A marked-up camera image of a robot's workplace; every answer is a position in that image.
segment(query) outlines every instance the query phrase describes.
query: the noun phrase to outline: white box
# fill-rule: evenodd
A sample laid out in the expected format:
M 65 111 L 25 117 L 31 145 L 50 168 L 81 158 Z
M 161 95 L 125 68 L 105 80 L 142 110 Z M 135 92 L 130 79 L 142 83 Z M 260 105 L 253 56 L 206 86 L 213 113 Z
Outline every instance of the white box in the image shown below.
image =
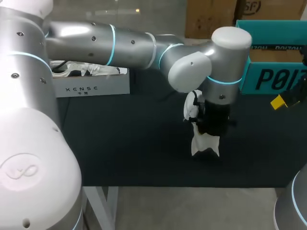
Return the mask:
M 56 97 L 84 97 L 130 94 L 129 71 L 126 74 L 53 78 Z

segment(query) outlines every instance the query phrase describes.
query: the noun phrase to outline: robot logo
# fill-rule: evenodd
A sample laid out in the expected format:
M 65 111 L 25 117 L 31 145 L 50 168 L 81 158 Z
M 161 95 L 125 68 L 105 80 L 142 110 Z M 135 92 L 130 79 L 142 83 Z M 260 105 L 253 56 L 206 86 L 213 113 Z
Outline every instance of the robot logo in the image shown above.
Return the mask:
M 28 153 L 10 156 L 0 165 L 0 184 L 20 191 L 35 186 L 43 177 L 41 160 Z

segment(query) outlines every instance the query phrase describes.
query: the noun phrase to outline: black tabletop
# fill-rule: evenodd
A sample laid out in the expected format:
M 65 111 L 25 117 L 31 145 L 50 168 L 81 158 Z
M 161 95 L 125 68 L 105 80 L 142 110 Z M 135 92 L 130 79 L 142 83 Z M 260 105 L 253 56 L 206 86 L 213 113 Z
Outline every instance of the black tabletop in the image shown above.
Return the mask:
M 186 94 L 155 71 L 130 81 L 129 95 L 59 99 L 85 186 L 284 187 L 307 162 L 307 104 L 274 111 L 274 95 L 240 95 L 220 158 L 192 157 Z

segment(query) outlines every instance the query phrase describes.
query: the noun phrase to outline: yellow object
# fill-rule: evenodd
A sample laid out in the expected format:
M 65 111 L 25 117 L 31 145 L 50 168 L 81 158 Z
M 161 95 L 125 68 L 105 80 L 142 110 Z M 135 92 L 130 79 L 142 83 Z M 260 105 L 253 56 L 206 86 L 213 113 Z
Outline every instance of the yellow object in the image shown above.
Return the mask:
M 274 110 L 278 109 L 282 105 L 287 106 L 280 95 L 278 95 L 273 101 L 271 101 L 271 105 L 273 106 Z

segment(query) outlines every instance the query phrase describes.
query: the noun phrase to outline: teal cardboard box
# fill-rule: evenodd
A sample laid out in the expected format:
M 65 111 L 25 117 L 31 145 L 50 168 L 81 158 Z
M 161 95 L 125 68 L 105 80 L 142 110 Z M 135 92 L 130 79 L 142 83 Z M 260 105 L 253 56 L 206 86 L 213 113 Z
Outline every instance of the teal cardboard box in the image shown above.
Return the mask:
M 299 49 L 307 45 L 307 21 L 238 20 L 236 26 L 252 36 L 250 56 L 240 85 L 242 94 L 279 94 L 292 88 L 307 73 L 299 54 Z M 262 52 L 264 60 L 273 52 L 280 56 L 295 52 L 296 58 L 283 62 L 254 61 L 252 52 Z

